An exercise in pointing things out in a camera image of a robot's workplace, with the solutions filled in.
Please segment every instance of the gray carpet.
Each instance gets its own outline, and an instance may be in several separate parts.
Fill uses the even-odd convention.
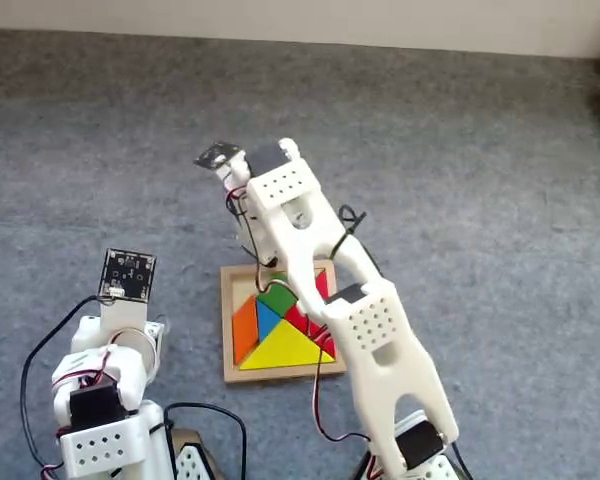
[[[158,255],[172,322],[147,396],[217,402],[249,427],[252,479],[345,479],[361,442],[324,441],[310,380],[227,387],[219,269],[248,263],[212,141],[295,138],[395,281],[437,362],[477,479],[600,479],[600,68],[348,46],[0,32],[0,479],[35,478],[17,410],[31,347],[97,287],[107,247]],[[96,312],[95,307],[86,312]],[[31,417],[58,459],[43,351]],[[327,428],[358,427],[346,378]],[[239,437],[199,428],[229,479]]]

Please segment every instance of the white bracket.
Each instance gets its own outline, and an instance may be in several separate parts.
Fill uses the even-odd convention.
[[[149,431],[140,415],[60,437],[68,478],[122,468],[145,459]]]
[[[196,446],[185,445],[176,458],[176,480],[210,480],[200,451]]]

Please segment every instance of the black cable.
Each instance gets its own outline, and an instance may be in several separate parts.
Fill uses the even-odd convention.
[[[240,430],[242,432],[242,460],[241,460],[241,468],[240,468],[240,478],[241,480],[246,480],[247,478],[247,427],[245,427],[242,419],[226,408],[219,407],[217,405],[213,405],[212,403],[199,403],[199,402],[176,402],[168,405],[164,409],[164,424],[169,425],[167,428],[168,435],[168,444],[169,444],[169,452],[171,454],[171,464],[174,468],[174,476],[175,476],[175,453],[173,451],[173,442],[171,441],[171,427],[173,425],[172,421],[169,419],[169,412],[176,408],[202,408],[206,410],[213,410],[214,412],[221,413],[226,415],[227,417],[232,418],[237,422],[240,426]]]
[[[367,216],[367,212],[362,212],[360,215],[358,215],[355,212],[355,210],[353,208],[351,208],[351,206],[347,205],[346,203],[344,203],[340,206],[340,208],[338,209],[338,219],[340,220],[340,222],[342,222],[342,225],[345,225],[345,224],[350,224],[350,225],[348,227],[345,227],[344,233],[342,234],[340,239],[336,242],[336,244],[331,249],[331,253],[329,254],[329,260],[334,259],[334,257],[338,253],[338,250],[340,249],[340,247],[342,246],[344,241],[347,239],[347,237],[349,235],[353,235],[355,233],[356,228],[358,228],[358,226],[360,225],[360,223],[362,222],[362,220],[364,220],[364,218],[366,216]],[[378,270],[378,273],[380,275],[382,275],[382,271],[380,270],[380,267],[378,266],[378,262],[376,262],[376,259],[373,258],[373,255],[371,255],[371,252],[367,249],[367,247],[362,242],[360,242],[360,245],[362,245],[362,248],[364,249],[365,253],[369,257],[369,260],[371,260],[371,263],[373,263],[373,266],[376,267],[376,270]]]
[[[464,463],[462,455],[460,455],[460,448],[458,448],[458,442],[453,442],[451,444],[451,448],[453,448],[453,453],[456,454],[458,463],[460,464],[460,467],[462,467],[462,471],[464,472],[464,474],[467,476],[467,480],[473,480],[473,476],[471,475],[471,472],[467,468],[467,465]]]
[[[38,447],[36,446],[36,442],[33,438],[33,434],[31,433],[31,425],[29,424],[29,415],[27,412],[27,380],[29,378],[29,368],[31,367],[31,362],[38,354],[40,350],[51,340],[67,323],[71,321],[74,315],[84,307],[87,303],[98,301],[100,303],[106,304],[105,302],[110,301],[113,302],[115,299],[105,299],[99,297],[98,295],[90,295],[84,300],[80,301],[73,309],[58,323],[29,353],[27,359],[24,362],[22,367],[22,375],[20,377],[20,420],[22,421],[22,429],[24,430],[24,436],[27,440],[27,446],[29,447],[29,451],[31,452],[31,456],[36,461],[36,463],[44,468],[48,465],[47,462],[44,461],[40,452],[38,451]],[[53,478],[57,478],[55,473],[52,473]]]

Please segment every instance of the white robotic arm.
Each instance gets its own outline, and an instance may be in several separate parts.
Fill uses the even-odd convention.
[[[108,250],[101,315],[85,316],[52,375],[54,412],[70,479],[174,479],[160,406],[144,399],[165,325],[147,321],[155,257]]]
[[[329,327],[385,478],[435,478],[446,462],[439,454],[457,439],[458,427],[434,363],[411,329],[395,286],[342,225],[295,142],[283,139],[249,154],[216,144],[197,163],[215,170],[227,201],[237,205],[244,247],[264,265],[279,261],[300,308]],[[316,256],[333,257],[357,283],[325,302],[315,287]],[[397,428],[394,412],[403,395],[415,397],[425,414],[416,412]],[[455,476],[446,466],[444,475]]]

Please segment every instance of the wooden puzzle board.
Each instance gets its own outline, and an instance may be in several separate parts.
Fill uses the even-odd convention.
[[[315,262],[316,286],[323,297],[336,292],[335,270],[328,260]],[[258,295],[255,265],[221,269],[223,362],[226,382],[313,376],[323,347],[320,372],[342,373],[346,366],[333,339],[324,341],[321,325],[309,321],[284,287]],[[262,270],[263,283],[285,278],[277,269]]]

